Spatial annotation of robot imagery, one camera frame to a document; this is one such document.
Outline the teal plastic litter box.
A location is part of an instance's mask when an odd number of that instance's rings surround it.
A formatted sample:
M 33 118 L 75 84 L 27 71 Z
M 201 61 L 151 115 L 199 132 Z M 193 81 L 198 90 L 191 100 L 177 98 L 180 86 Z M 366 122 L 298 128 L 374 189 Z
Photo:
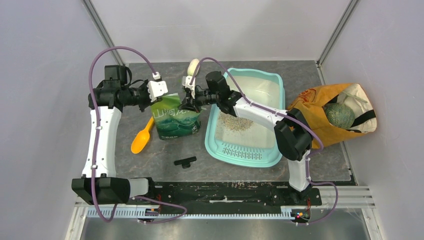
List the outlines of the teal plastic litter box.
M 286 93 L 280 75 L 250 68 L 229 68 L 224 73 L 232 90 L 242 90 L 252 101 L 284 110 Z M 212 105 L 204 145 L 207 152 L 222 162 L 252 168 L 268 168 L 282 158 L 272 130 L 257 123 L 245 131 L 224 128 L 218 117 L 222 112 Z

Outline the orange plastic scoop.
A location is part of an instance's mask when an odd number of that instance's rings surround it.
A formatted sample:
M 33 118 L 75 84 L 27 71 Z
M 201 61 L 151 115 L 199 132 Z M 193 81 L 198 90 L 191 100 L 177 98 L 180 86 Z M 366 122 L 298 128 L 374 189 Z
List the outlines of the orange plastic scoop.
M 151 138 L 151 130 L 155 124 L 154 118 L 151 117 L 146 124 L 145 128 L 138 132 L 138 134 L 135 136 L 130 150 L 133 154 L 140 153 L 146 145 L 149 143 Z

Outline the black bag clip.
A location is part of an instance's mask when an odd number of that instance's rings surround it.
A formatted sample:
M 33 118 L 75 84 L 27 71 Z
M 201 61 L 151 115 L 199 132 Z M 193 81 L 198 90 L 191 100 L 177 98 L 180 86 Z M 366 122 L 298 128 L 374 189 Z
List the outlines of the black bag clip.
M 181 166 L 182 169 L 187 169 L 191 167 L 191 163 L 195 162 L 197 160 L 196 156 L 192 156 L 192 157 L 188 157 L 188 158 L 184 158 L 184 159 L 180 159 L 180 160 L 175 160 L 173 162 L 173 164 L 175 166 Z

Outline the green litter bag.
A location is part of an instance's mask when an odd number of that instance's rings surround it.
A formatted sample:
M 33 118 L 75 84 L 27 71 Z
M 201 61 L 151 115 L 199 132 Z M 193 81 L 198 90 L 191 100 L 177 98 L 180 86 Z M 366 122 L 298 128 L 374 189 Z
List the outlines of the green litter bag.
M 154 103 L 150 109 L 160 140 L 171 140 L 193 135 L 199 132 L 200 114 L 195 111 L 181 110 L 180 97 L 177 93 L 168 94 L 161 101 Z

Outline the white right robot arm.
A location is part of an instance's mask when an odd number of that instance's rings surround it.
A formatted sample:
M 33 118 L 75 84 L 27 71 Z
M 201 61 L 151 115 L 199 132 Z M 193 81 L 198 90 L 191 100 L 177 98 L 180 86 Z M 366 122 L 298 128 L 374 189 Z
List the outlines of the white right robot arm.
M 240 90 L 231 90 L 220 71 L 206 75 L 207 88 L 195 84 L 194 76 L 185 76 L 182 87 L 186 96 L 179 108 L 200 112 L 201 107 L 216 105 L 227 115 L 240 117 L 273 131 L 276 145 L 283 157 L 288 159 L 289 200 L 300 205 L 309 198 L 311 178 L 306 168 L 311 152 L 313 133 L 299 110 L 282 110 L 256 103 Z

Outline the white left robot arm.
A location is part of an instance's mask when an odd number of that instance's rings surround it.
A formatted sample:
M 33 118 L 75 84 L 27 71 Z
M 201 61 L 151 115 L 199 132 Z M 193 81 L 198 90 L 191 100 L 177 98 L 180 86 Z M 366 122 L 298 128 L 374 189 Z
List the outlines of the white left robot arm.
M 81 177 L 71 181 L 71 189 L 93 205 L 125 204 L 129 201 L 130 180 L 116 176 L 115 150 L 117 130 L 126 106 L 150 106 L 147 80 L 132 87 L 132 72 L 123 65 L 106 65 L 104 80 L 88 94 L 90 140 Z

